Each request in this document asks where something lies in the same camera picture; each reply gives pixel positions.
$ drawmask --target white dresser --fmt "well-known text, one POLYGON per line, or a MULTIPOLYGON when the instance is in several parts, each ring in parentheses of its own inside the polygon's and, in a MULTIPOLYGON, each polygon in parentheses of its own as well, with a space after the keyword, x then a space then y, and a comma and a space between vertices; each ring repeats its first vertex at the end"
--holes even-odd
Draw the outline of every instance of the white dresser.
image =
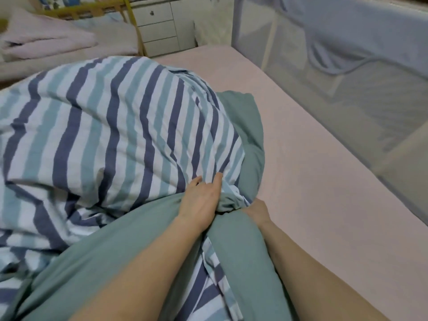
POLYGON ((223 0, 143 0, 131 3, 150 57, 196 47, 193 19, 223 0))

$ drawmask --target striped duvet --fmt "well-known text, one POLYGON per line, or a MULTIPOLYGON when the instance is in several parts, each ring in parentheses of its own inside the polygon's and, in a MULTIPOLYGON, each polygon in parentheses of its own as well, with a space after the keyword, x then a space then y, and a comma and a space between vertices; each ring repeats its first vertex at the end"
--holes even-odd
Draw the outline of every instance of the striped duvet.
POLYGON ((14 272, 39 272, 197 175, 223 172, 222 191, 248 204, 235 186, 242 143, 216 94, 147 58, 67 64, 1 91, 0 150, 0 315, 21 284, 14 272))

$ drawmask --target pink bed sheet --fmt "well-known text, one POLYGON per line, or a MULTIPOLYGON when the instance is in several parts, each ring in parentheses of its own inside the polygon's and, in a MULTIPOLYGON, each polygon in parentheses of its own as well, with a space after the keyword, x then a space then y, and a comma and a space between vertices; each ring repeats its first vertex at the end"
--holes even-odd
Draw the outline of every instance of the pink bed sheet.
POLYGON ((428 227, 310 114, 228 46, 158 58, 252 93, 265 133, 258 197, 310 255, 391 320, 428 320, 428 227))

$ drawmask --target green sheet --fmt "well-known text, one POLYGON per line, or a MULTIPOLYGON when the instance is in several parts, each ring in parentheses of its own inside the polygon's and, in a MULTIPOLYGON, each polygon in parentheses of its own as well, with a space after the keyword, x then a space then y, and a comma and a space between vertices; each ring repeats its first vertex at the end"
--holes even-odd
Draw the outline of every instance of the green sheet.
MULTIPOLYGON (((242 138, 245 159, 238 182, 253 199, 264 168, 263 129, 250 94, 218 93, 242 138)), ((2 320, 67 320, 120 270, 168 227, 178 213, 183 194, 139 207, 68 248, 22 288, 19 306, 2 320)), ((219 205, 233 207, 234 198, 222 194, 219 205)), ((246 321, 291 320, 281 281, 255 224, 240 210, 217 215, 208 237, 220 260, 246 321)), ((182 296, 195 266, 199 239, 179 271, 159 320, 166 320, 182 296)))

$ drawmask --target pink towel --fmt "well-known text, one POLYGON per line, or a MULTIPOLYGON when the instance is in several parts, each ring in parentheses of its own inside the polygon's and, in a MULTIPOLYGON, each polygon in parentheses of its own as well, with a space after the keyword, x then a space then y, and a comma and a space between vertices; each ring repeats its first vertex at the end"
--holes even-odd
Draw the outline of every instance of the pink towel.
POLYGON ((15 8, 1 37, 5 59, 37 59, 93 47, 95 34, 65 20, 31 14, 15 8))

